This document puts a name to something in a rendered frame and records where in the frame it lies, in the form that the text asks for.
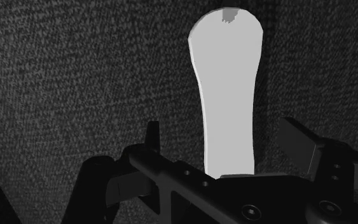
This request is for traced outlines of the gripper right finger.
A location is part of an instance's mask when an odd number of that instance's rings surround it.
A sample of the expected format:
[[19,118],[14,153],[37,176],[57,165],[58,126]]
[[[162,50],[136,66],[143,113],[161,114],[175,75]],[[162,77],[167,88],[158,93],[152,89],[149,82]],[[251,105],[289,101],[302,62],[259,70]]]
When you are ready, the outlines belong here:
[[358,151],[291,117],[280,119],[277,144],[311,179],[308,224],[358,224]]

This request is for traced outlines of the white flat paddle-shaped object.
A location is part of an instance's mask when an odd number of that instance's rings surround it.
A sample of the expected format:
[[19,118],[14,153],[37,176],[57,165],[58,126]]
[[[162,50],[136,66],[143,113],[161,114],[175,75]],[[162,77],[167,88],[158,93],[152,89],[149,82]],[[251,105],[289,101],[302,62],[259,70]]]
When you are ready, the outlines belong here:
[[263,28],[247,10],[202,16],[188,36],[203,116],[205,173],[254,174],[253,111]]

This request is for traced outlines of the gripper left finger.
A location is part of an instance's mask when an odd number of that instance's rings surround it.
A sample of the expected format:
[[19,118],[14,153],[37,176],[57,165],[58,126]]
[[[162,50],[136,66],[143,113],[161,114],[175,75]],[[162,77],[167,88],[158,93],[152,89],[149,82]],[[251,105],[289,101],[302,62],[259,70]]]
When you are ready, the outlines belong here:
[[160,155],[157,121],[118,160],[95,156],[82,163],[61,224],[113,224],[121,202],[133,198],[160,224],[238,224],[238,209],[220,181]]

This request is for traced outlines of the dark grey fabric sofa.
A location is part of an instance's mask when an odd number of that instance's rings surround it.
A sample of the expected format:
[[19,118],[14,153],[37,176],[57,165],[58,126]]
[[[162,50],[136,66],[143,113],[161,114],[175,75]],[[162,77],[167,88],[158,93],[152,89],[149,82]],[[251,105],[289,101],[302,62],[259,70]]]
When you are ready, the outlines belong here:
[[[0,224],[60,224],[81,163],[160,123],[162,154],[203,168],[188,34],[223,0],[0,0]],[[358,0],[233,0],[263,28],[256,173],[304,176],[279,118],[358,150]]]

